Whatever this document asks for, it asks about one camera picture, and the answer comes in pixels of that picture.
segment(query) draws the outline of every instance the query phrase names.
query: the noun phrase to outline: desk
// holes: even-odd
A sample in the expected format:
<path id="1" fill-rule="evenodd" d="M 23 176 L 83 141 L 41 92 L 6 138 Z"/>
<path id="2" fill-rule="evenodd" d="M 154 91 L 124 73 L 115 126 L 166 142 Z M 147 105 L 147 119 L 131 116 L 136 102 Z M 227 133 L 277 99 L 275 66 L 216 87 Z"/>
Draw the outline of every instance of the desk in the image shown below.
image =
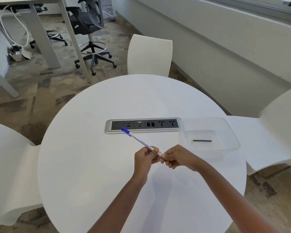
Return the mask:
<path id="1" fill-rule="evenodd" d="M 85 66 L 85 62 L 82 58 L 82 54 L 79 49 L 77 39 L 75 38 L 63 0 L 0 0 L 0 5 L 14 5 L 14 4 L 29 4 L 30 5 L 31 12 L 22 14 L 24 21 L 26 25 L 28 26 L 29 31 L 31 32 L 35 41 L 37 42 L 41 53 L 43 54 L 45 60 L 47 61 L 48 66 L 50 68 L 58 68 L 58 67 L 61 67 L 60 62 L 42 26 L 39 16 L 33 6 L 33 4 L 43 4 L 43 3 L 58 3 L 62 16 L 65 20 L 70 38 L 72 40 L 74 49 L 80 60 L 80 66 L 81 66 L 81 69 L 83 70 L 83 74 L 86 77 L 87 81 L 91 83 L 91 79 L 89 77 L 87 68 Z M 14 98 L 19 96 L 19 94 L 12 88 L 12 86 L 9 85 L 8 82 L 1 76 L 0 76 L 0 85 L 3 86 L 3 88 L 6 89 Z"/>
<path id="2" fill-rule="evenodd" d="M 38 184 L 47 215 L 60 233 L 86 233 L 132 176 L 134 153 L 142 145 L 124 133 L 104 133 L 105 122 L 163 117 L 227 119 L 194 87 L 147 74 L 99 82 L 59 111 L 41 144 Z M 138 137 L 162 152 L 178 143 L 178 132 Z M 246 162 L 241 149 L 208 162 L 244 194 Z M 231 223 L 198 173 L 158 163 L 151 167 L 122 232 L 224 233 Z"/>

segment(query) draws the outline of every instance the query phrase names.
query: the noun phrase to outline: window frame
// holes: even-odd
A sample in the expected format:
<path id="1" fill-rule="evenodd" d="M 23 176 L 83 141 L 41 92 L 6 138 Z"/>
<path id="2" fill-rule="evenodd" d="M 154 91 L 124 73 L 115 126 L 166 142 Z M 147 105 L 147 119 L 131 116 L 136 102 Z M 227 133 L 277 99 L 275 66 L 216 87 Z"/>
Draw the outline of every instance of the window frame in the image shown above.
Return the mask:
<path id="1" fill-rule="evenodd" d="M 244 11 L 258 13 L 263 16 L 274 17 L 275 19 L 291 22 L 291 6 L 275 5 L 271 3 L 255 3 L 246 0 L 206 0 L 228 7 L 236 7 Z"/>

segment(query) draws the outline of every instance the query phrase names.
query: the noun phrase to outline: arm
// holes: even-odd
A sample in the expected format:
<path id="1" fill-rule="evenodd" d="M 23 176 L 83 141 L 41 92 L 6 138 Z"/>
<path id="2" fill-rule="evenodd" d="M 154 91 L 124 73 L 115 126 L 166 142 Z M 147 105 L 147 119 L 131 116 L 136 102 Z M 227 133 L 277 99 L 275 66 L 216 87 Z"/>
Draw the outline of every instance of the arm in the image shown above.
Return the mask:
<path id="1" fill-rule="evenodd" d="M 159 162 L 159 149 L 144 147 L 135 153 L 135 171 L 109 207 L 87 233 L 120 233 L 139 193 L 147 181 L 151 165 Z"/>
<path id="2" fill-rule="evenodd" d="M 197 171 L 242 233 L 281 233 L 270 220 L 246 200 L 217 170 L 180 145 L 162 154 L 161 163 L 172 169 L 184 165 Z"/>

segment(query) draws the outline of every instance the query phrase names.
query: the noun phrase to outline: plastic container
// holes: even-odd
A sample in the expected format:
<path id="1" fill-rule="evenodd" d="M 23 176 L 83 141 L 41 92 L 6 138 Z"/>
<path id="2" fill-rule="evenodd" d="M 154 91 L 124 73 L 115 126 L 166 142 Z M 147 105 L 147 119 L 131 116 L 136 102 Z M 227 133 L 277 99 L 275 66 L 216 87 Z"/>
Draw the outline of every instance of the plastic container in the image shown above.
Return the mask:
<path id="1" fill-rule="evenodd" d="M 238 150 L 241 146 L 232 128 L 223 118 L 182 119 L 180 127 L 186 147 L 193 152 L 223 153 Z"/>

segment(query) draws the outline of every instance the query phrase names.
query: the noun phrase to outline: hand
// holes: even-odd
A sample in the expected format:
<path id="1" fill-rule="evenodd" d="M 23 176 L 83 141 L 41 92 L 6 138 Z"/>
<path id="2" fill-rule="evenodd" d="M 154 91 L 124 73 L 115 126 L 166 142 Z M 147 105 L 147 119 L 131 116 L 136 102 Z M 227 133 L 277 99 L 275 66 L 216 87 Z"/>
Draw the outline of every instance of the hand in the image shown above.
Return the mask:
<path id="1" fill-rule="evenodd" d="M 154 146 L 152 147 L 154 148 L 153 151 L 144 147 L 135 153 L 135 170 L 132 179 L 140 181 L 143 185 L 146 183 L 151 165 L 159 162 L 161 159 L 157 155 L 159 149 Z"/>
<path id="2" fill-rule="evenodd" d="M 197 164 L 201 161 L 201 158 L 197 157 L 181 145 L 176 145 L 170 148 L 162 154 L 161 158 L 161 163 L 165 162 L 165 164 L 172 169 L 183 165 L 193 171 L 197 171 Z"/>

